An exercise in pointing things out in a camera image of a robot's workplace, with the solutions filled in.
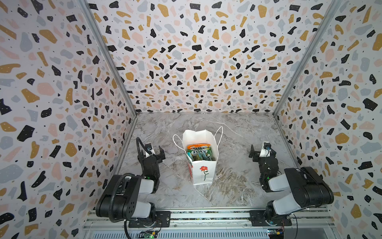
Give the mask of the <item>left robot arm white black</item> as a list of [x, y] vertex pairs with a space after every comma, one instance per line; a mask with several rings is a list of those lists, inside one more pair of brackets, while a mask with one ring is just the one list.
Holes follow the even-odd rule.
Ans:
[[140, 194], [154, 194], [160, 184], [159, 163], [166, 158], [162, 147], [156, 154], [151, 144], [138, 151], [142, 175], [125, 173], [114, 175], [96, 205], [96, 216], [111, 222], [137, 221], [149, 227], [156, 223], [156, 208], [153, 203], [139, 202]]

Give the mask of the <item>orange pink candy packet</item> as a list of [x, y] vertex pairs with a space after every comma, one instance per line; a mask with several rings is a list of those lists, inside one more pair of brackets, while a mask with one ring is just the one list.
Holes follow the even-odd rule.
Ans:
[[210, 148], [210, 144], [207, 144], [207, 143], [192, 144], [187, 146], [188, 150], [202, 150], [202, 149], [209, 149], [209, 148]]

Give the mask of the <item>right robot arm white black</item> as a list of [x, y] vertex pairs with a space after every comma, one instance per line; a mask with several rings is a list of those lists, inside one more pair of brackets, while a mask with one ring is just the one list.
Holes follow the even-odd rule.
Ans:
[[265, 210], [250, 211], [254, 226], [290, 226], [292, 213], [334, 201], [332, 190], [312, 167], [285, 168], [281, 172], [276, 154], [269, 142], [263, 143], [260, 151], [254, 146], [250, 149], [249, 157], [259, 165], [261, 188], [267, 193], [290, 190], [283, 198], [268, 202]]

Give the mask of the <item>white paper bag with flower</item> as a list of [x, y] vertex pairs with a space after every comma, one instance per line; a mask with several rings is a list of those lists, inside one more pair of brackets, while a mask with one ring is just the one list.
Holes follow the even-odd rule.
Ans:
[[[180, 149], [188, 163], [190, 177], [194, 185], [203, 185], [213, 183], [217, 161], [219, 159], [219, 150], [221, 139], [223, 136], [223, 127], [218, 128], [215, 133], [208, 130], [185, 130], [183, 135], [173, 135], [173, 142], [175, 146]], [[192, 161], [187, 155], [188, 145], [207, 143], [210, 144], [212, 151], [213, 161]]]

